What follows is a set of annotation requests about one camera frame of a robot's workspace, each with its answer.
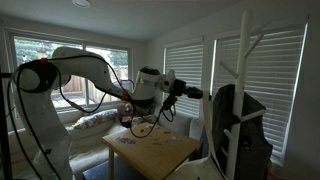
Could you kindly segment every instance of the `tree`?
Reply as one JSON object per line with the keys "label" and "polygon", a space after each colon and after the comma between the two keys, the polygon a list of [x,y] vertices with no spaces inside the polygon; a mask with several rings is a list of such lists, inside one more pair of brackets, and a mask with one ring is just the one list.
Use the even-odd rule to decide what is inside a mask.
{"label": "tree", "polygon": [[127,52],[111,51],[108,57],[114,66],[128,66]]}

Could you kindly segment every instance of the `white coat rack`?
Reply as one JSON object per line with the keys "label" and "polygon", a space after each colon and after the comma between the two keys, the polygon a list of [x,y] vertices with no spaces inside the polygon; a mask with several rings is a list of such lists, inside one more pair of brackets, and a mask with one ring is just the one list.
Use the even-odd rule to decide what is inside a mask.
{"label": "white coat rack", "polygon": [[[238,118],[240,118],[241,122],[260,116],[265,113],[265,110],[260,110],[242,117],[244,86],[246,81],[247,58],[252,52],[252,50],[260,42],[260,40],[263,38],[263,35],[258,35],[256,40],[250,45],[252,20],[253,20],[252,10],[244,11],[242,16],[242,24],[241,24],[240,48],[239,48],[239,54],[238,54],[237,72],[234,72],[226,64],[222,62],[220,63],[220,65],[224,67],[235,78],[235,89],[234,89],[232,113],[236,115]],[[231,132],[228,129],[224,130],[224,133],[229,138],[228,152],[225,152],[227,155],[226,177],[229,180],[234,179],[234,174],[235,174],[239,133],[240,133],[240,123],[232,125]]]}

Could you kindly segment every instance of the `ceiling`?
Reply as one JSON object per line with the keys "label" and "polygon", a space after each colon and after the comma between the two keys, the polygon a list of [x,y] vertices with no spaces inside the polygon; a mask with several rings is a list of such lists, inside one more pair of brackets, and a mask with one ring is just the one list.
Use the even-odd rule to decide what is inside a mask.
{"label": "ceiling", "polygon": [[0,0],[0,14],[126,39],[148,41],[237,0]]}

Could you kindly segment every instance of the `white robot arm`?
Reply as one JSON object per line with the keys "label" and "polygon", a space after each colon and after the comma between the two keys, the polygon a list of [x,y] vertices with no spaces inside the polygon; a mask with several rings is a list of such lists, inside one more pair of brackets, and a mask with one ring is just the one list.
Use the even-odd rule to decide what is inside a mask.
{"label": "white robot arm", "polygon": [[89,79],[97,89],[142,109],[153,104],[156,89],[169,93],[163,103],[165,110],[175,103],[175,96],[186,94],[190,98],[202,98],[201,90],[187,87],[184,81],[175,78],[173,71],[162,75],[158,70],[148,67],[139,71],[135,89],[129,92],[111,82],[109,66],[97,54],[62,47],[55,50],[53,59],[31,61],[15,71],[15,104],[27,132],[34,135],[42,147],[34,159],[42,178],[50,178],[54,175],[52,172],[59,175],[60,179],[71,179],[72,176],[68,161],[71,138],[61,124],[50,97],[53,90],[67,84],[71,75]]}

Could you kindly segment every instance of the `white window frame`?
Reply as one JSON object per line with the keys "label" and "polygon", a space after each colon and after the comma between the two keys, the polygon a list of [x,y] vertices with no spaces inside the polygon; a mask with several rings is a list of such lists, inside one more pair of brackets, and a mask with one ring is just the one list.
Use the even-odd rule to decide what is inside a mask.
{"label": "white window frame", "polygon": [[[14,37],[23,37],[23,38],[30,38],[30,39],[40,39],[40,40],[48,40],[48,41],[54,41],[54,42],[61,42],[61,43],[70,43],[70,44],[75,44],[75,45],[80,45],[82,49],[85,49],[86,46],[92,46],[92,47],[97,47],[97,48],[102,48],[102,49],[116,49],[116,50],[122,50],[122,51],[127,51],[128,53],[128,79],[132,79],[132,74],[130,72],[131,68],[130,65],[132,65],[132,49],[127,48],[127,47],[122,47],[122,46],[115,46],[115,45],[109,45],[109,44],[101,44],[101,43],[95,43],[95,42],[90,42],[90,41],[85,41],[82,39],[74,39],[74,38],[68,38],[68,37],[62,37],[62,36],[56,36],[56,35],[51,35],[51,34],[43,34],[39,32],[29,32],[29,31],[23,31],[23,30],[17,30],[17,29],[10,29],[6,28],[4,30],[5,32],[5,40],[6,40],[6,51],[8,55],[8,60],[7,60],[7,65],[10,71],[14,71],[14,69],[17,67],[17,59],[16,59],[16,52],[15,52],[15,44],[14,44]],[[87,82],[88,80],[85,79],[85,99],[86,103],[85,105],[81,105],[84,108],[93,108],[96,107],[97,104],[89,104],[88,102],[88,86]],[[105,106],[117,106],[121,104],[121,100],[119,101],[110,101],[110,102],[104,102],[101,104],[101,107]],[[75,109],[72,108],[71,106],[68,107],[61,107],[61,108],[56,108],[58,114],[64,114],[64,113],[71,113]],[[16,124],[17,124],[17,129],[23,128],[23,125],[21,123],[20,118],[15,115],[16,117]]]}
{"label": "white window frame", "polygon": [[[302,55],[303,55],[303,51],[304,51],[304,42],[305,42],[305,38],[306,38],[306,32],[307,32],[307,23],[301,23],[301,24],[297,24],[297,25],[295,25],[296,27],[298,27],[298,26],[300,26],[300,27],[302,27],[303,28],[303,25],[305,25],[305,27],[304,27],[304,30],[303,30],[303,38],[302,38],[302,46],[301,46],[301,53],[300,53],[300,55],[299,55],[299,58],[297,59],[297,72],[296,72],[296,75],[295,75],[295,81],[294,81],[294,87],[293,87],[293,93],[292,93],[292,102],[290,103],[290,105],[288,106],[288,108],[290,108],[290,112],[289,112],[289,114],[288,114],[288,121],[287,121],[287,125],[285,126],[285,130],[283,131],[283,133],[284,133],[284,136],[283,136],[283,144],[282,144],[282,151],[281,152],[278,152],[278,151],[275,151],[275,150],[273,150],[273,152],[272,152],[272,156],[271,156],[271,159],[272,159],[272,161],[274,162],[274,163],[276,163],[276,164],[278,164],[278,165],[280,165],[280,166],[283,166],[283,163],[284,163],[284,158],[285,158],[285,151],[286,151],[286,146],[287,146],[287,140],[288,140],[288,134],[289,134],[289,127],[290,127],[290,122],[291,122],[291,114],[292,114],[292,109],[293,109],[293,105],[294,105],[294,99],[295,99],[295,92],[296,92],[296,88],[297,88],[297,84],[298,84],[298,78],[299,78],[299,72],[300,72],[300,66],[301,66],[301,61],[302,61]],[[280,30],[285,30],[285,29],[287,29],[287,28],[279,28],[279,27],[277,27],[277,28],[273,28],[274,30],[268,30],[268,31],[265,31],[265,32],[261,32],[262,34],[264,34],[264,33],[272,33],[272,32],[277,32],[277,31],[280,31]],[[219,40],[221,40],[221,39],[228,39],[228,38],[230,38],[230,39],[235,39],[234,38],[234,36],[228,36],[228,35],[226,35],[226,36],[219,36],[219,38],[217,38],[216,39],[216,41],[215,41],[215,43],[214,43],[214,59],[213,59],[213,65],[212,65],[212,85],[211,85],[211,90],[212,90],[212,92],[213,92],[213,95],[215,95],[214,94],[214,92],[216,92],[221,86],[222,86],[222,84],[221,85],[218,85],[217,84],[217,81],[219,81],[219,80],[214,80],[214,78],[215,78],[215,76],[218,76],[218,75],[221,75],[221,74],[219,74],[219,73],[221,73],[221,72],[219,72],[219,71],[224,71],[224,70],[220,70],[220,69],[223,69],[219,64],[218,64],[218,60],[217,60],[217,58],[218,57],[216,57],[216,55],[217,55],[217,51],[219,51],[219,50],[217,50],[217,41],[219,41]],[[236,63],[237,63],[237,58],[235,58],[235,62],[234,62],[235,64],[232,64],[231,66],[232,67],[236,67]],[[226,81],[224,81],[223,83],[225,83],[224,85],[227,85],[227,84],[229,84],[229,83],[233,83],[234,84],[234,78],[232,78],[231,76],[228,78],[228,77],[225,77],[225,80]]]}
{"label": "white window frame", "polygon": [[[180,49],[191,48],[192,51],[196,51],[196,53],[201,53],[201,55],[191,55],[188,54],[187,51],[183,52],[185,54],[180,54],[178,52]],[[170,58],[168,56],[168,52],[170,50],[175,51],[175,53],[179,53],[181,56],[190,55],[194,62],[185,61],[186,64],[179,61],[179,63],[174,62],[174,58]],[[163,65],[163,73],[167,74],[169,70],[175,71],[175,76],[177,79],[183,80],[186,82],[187,86],[201,88],[201,80],[202,80],[202,64],[203,64],[203,53],[204,53],[204,45],[203,45],[203,37],[188,39],[185,41],[179,41],[174,43],[169,43],[164,45],[164,65]],[[195,71],[198,74],[193,74],[185,71],[185,69],[177,69],[177,67],[181,67],[183,65],[193,65],[192,71]],[[163,101],[167,98],[168,94],[163,93]],[[178,100],[175,104],[175,108],[177,112],[181,112],[184,114],[188,114],[193,117],[199,117],[199,109],[200,109],[200,100],[199,99],[191,99],[186,95],[182,95],[178,97]]]}

